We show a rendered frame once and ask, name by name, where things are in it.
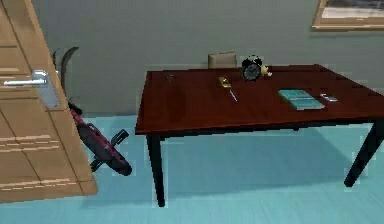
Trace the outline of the light wooden room door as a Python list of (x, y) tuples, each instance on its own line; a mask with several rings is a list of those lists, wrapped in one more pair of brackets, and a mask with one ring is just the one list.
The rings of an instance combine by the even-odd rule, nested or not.
[[(61, 106), (35, 87), (6, 87), (49, 73)], [(31, 0), (0, 0), (0, 203), (88, 196), (97, 185)]]

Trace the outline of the dark red wooden table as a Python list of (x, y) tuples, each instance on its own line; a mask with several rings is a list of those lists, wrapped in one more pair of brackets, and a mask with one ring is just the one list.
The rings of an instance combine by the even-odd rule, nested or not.
[[(149, 71), (141, 96), (135, 133), (147, 139), (157, 203), (165, 205), (161, 141), (170, 137), (267, 131), (370, 123), (344, 185), (354, 185), (384, 142), (384, 96), (319, 64), (272, 65), (272, 75), (256, 81), (240, 68)], [(219, 77), (225, 77), (235, 102)], [(296, 111), (278, 94), (302, 89), (325, 99), (321, 110)]]

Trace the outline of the gold and silver pen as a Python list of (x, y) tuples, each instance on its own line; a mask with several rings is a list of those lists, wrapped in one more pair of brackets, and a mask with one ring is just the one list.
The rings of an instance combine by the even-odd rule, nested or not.
[(234, 92), (232, 91), (232, 86), (231, 86), (231, 83), (229, 82), (229, 80), (225, 77), (219, 77), (219, 82), (224, 89), (227, 89), (229, 91), (232, 99), (235, 102), (237, 102), (237, 97), (235, 96)]

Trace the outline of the black alarm clock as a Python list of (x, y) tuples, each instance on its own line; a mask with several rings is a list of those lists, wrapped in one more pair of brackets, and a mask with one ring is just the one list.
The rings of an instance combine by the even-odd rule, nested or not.
[(259, 56), (249, 56), (242, 61), (242, 76), (246, 81), (256, 81), (261, 76), (262, 60)]

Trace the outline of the teal book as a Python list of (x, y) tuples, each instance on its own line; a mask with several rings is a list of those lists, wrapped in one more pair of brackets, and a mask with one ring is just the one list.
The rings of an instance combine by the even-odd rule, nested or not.
[(287, 101), (295, 110), (319, 110), (324, 105), (316, 98), (300, 89), (282, 89), (278, 94)]

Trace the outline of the wooden framed picture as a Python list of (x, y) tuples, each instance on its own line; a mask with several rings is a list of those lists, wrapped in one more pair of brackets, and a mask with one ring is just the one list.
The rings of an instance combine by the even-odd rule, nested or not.
[(384, 31), (384, 0), (319, 0), (311, 29)]

